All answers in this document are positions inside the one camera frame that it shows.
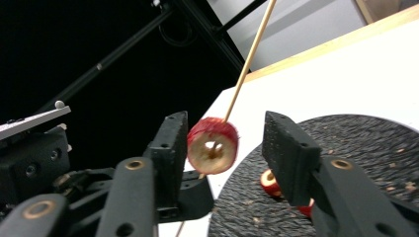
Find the apple core hole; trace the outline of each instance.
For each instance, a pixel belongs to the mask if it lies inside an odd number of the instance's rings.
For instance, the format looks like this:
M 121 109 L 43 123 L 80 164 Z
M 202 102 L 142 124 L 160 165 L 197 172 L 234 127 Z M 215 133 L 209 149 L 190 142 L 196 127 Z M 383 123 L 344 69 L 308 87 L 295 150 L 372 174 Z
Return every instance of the apple core hole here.
M 206 148 L 209 148 L 209 149 L 213 149 L 213 148 L 220 149 L 221 147 L 222 147 L 222 144 L 221 143 L 217 143 L 215 145 L 215 141 L 207 141 L 206 142 Z
M 274 179 L 275 179 L 274 174 L 269 173 L 269 175 L 268 175 L 268 180 L 269 180 L 269 181 L 272 181 L 272 180 L 274 180 Z

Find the screw hole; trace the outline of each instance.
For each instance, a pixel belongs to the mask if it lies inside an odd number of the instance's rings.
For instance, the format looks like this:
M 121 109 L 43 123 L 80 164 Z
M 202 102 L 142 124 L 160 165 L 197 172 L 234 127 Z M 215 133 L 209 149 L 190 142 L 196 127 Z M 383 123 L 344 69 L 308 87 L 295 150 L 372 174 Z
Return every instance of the screw hole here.
M 342 169 L 342 170 L 351 170 L 352 169 L 352 164 L 349 163 L 348 161 L 332 160 L 331 163 L 334 167 L 336 167 L 338 169 Z
M 378 223 L 378 224 L 376 224 L 376 229 L 381 233 L 381 234 L 384 234 L 384 235 L 386 235 L 386 236 L 391 236 L 391 237 L 395 237 L 395 236 L 397 236 L 397 234 L 396 234 L 396 232 L 395 232 L 395 230 L 391 227 L 391 226 L 389 226 L 389 225 L 387 225 L 387 224 L 384 224 L 384 223 Z
M 53 201 L 42 200 L 26 208 L 23 214 L 24 214 L 24 217 L 27 219 L 37 219 L 50 213 L 54 208 L 55 208 L 55 203 Z
M 56 161 L 61 157 L 61 149 L 56 148 L 51 152 L 50 158 L 52 161 Z
M 120 225 L 117 229 L 117 236 L 126 237 L 133 233 L 133 226 L 129 223 L 124 223 Z
M 144 166 L 144 163 L 142 163 L 141 161 L 131 161 L 126 164 L 126 168 L 129 170 L 137 170 L 137 169 L 142 168 L 143 166 Z
M 36 163 L 33 163 L 26 168 L 25 172 L 28 178 L 33 178 L 39 172 L 39 165 Z

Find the black background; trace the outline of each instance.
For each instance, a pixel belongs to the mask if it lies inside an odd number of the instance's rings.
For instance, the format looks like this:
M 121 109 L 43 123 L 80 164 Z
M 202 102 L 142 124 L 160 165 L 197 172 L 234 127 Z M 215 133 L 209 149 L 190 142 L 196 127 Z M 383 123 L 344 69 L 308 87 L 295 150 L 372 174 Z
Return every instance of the black background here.
M 158 14 L 142 0 L 2 1 L 0 123 L 33 115 Z M 180 13 L 164 26 L 184 37 Z M 38 130 L 67 124 L 74 170 L 112 167 L 141 155 L 166 116 L 187 111 L 191 127 L 237 77 L 200 36 L 176 47 L 155 30 L 65 101 L 69 115 Z

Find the wooden edge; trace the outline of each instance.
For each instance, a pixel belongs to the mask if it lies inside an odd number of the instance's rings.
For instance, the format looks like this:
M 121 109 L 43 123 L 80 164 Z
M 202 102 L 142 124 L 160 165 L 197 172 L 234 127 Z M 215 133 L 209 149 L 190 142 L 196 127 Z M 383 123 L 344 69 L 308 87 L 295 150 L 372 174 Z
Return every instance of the wooden edge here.
M 407 23 L 419 19 L 419 4 L 410 7 L 404 11 L 398 12 L 387 18 L 374 22 L 365 27 L 359 28 L 353 32 L 345 34 L 337 39 L 330 40 L 319 46 L 286 58 L 284 60 L 273 63 L 262 69 L 247 74 L 245 82 L 249 82 L 263 76 L 296 66 L 320 55 L 334 51 L 336 49 L 348 46 L 355 42 L 380 35 L 389 30 L 395 29 Z
M 374 22 L 373 17 L 370 14 L 370 11 L 367 8 L 366 2 L 364 0 L 356 0 L 358 4 L 358 8 L 360 9 L 361 13 L 364 16 L 367 24 L 371 24 Z

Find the black textured disc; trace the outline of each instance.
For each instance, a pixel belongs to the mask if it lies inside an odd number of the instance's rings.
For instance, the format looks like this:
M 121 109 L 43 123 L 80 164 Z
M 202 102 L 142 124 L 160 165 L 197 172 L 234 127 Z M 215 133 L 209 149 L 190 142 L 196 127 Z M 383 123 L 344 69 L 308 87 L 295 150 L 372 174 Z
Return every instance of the black textured disc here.
M 389 120 L 355 115 L 314 118 L 299 125 L 320 145 L 322 155 L 354 160 L 383 192 L 419 206 L 419 133 Z M 209 237 L 315 236 L 309 219 L 262 190 L 259 179 L 266 169 L 259 145 L 216 200 Z

